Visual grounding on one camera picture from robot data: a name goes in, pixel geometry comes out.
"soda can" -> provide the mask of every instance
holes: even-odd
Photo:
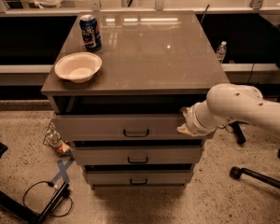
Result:
[[[80,27],[86,49],[89,51],[100,49],[102,41],[96,18],[92,15],[82,16],[80,18]]]

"paper bowl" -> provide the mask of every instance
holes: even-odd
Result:
[[[97,55],[79,52],[61,58],[55,64],[55,73],[59,78],[83,83],[90,80],[101,66],[102,60]]]

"terrazzo floor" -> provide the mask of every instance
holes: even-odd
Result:
[[[0,104],[0,141],[8,151],[0,159],[0,190],[21,203],[28,188],[59,173],[58,157],[43,145],[53,112],[46,104]],[[74,205],[66,217],[49,217],[62,224],[204,224],[280,223],[280,190],[243,175],[229,177],[232,166],[258,171],[280,180],[280,141],[259,128],[241,124],[246,138],[240,147],[233,133],[218,129],[204,145],[194,176],[185,188],[97,188],[85,182],[73,162],[66,170]],[[69,158],[62,158],[67,163]],[[41,211],[48,186],[38,187],[27,204]],[[64,214],[70,202],[57,210]],[[0,209],[0,224],[24,223]]]

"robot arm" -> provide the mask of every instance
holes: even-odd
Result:
[[[184,107],[182,112],[186,123],[177,130],[191,136],[207,135],[219,125],[243,121],[280,138],[280,103],[263,100],[255,87],[216,85],[204,102]]]

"cabinet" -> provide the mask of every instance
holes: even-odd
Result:
[[[94,13],[101,70],[75,84],[49,74],[52,119],[86,181],[100,186],[185,186],[209,136],[179,133],[183,106],[228,82],[193,12]],[[78,19],[60,58],[85,51]]]

